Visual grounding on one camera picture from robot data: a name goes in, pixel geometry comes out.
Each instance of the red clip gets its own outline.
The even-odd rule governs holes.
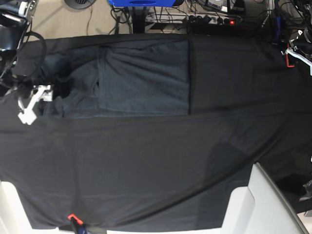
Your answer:
[[[294,65],[289,64],[288,54],[286,54],[286,65],[287,65],[287,67],[294,67]]]
[[[74,214],[70,214],[69,216],[67,216],[67,218],[68,218],[69,220],[71,220],[72,218],[74,218],[74,219],[77,221],[77,224],[79,224],[79,225],[82,225],[82,224],[83,224],[83,222],[82,222],[76,215],[74,215]]]

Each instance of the blue box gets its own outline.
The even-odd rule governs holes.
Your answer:
[[[131,6],[173,6],[176,0],[109,0],[108,2],[115,7]]]

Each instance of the black fabric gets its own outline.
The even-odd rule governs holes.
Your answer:
[[[43,83],[68,86],[70,94],[44,106],[45,117],[134,117],[189,113],[187,40],[145,48],[73,49],[46,57]]]
[[[0,179],[16,186],[34,228],[68,225],[70,213],[107,230],[217,228],[255,161],[275,181],[311,175],[309,68],[287,68],[267,43],[123,35],[48,40],[47,46],[52,54],[170,39],[189,40],[189,116],[40,118],[24,126],[15,100],[0,107]],[[29,43],[23,52],[17,71],[29,73],[40,46]],[[285,195],[297,212],[312,208],[311,201]]]

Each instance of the black cloth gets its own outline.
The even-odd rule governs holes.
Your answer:
[[[46,103],[43,116],[187,115],[188,41],[133,47],[120,42],[48,55],[39,80],[67,86],[70,93]]]
[[[0,179],[12,182],[34,228],[68,225],[75,213],[108,230],[165,232],[222,225],[233,189],[260,161],[276,181],[311,175],[309,68],[287,68],[268,43],[188,35],[48,40],[50,54],[97,44],[188,39],[191,115],[42,119],[0,111]],[[17,71],[31,73],[31,42]],[[297,212],[312,208],[286,193]]]

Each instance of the orange clip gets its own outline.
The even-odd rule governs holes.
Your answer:
[[[71,220],[72,218],[74,218],[74,219],[77,221],[77,224],[79,224],[79,225],[82,225],[82,224],[83,224],[83,222],[82,222],[76,215],[74,215],[74,214],[70,214],[69,216],[67,216],[67,218],[68,218],[69,220]]]
[[[286,54],[286,65],[287,65],[287,67],[294,67],[294,65],[290,65],[289,64],[288,54]]]

